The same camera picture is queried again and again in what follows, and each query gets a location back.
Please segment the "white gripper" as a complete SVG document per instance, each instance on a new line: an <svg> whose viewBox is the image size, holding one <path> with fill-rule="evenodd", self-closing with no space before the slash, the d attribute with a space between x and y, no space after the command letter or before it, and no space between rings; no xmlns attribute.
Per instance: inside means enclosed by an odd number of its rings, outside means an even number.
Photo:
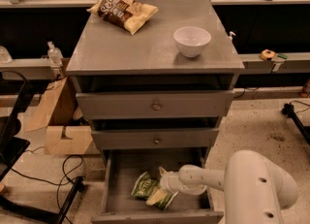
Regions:
<svg viewBox="0 0 310 224"><path fill-rule="evenodd" d="M159 167L158 169L161 176L161 188L155 187L153 189L153 192L146 201L148 206L153 206L156 203L164 200L167 197L166 192L179 192L187 195L197 196L201 195L206 190L206 186L203 185L202 182L192 173L181 171L167 172L167 170L163 167Z"/></svg>

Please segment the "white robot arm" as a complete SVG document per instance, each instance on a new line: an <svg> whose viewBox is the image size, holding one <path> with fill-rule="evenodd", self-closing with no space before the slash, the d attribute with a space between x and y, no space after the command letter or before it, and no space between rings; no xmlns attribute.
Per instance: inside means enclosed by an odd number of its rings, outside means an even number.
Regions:
<svg viewBox="0 0 310 224"><path fill-rule="evenodd" d="M294 178L251 150L234 153L223 171L194 165L184 165L177 172L159 171L159 185L147 199L148 205L169 194L200 195L211 187L224 192L226 224L284 224L281 211L298 198Z"/></svg>

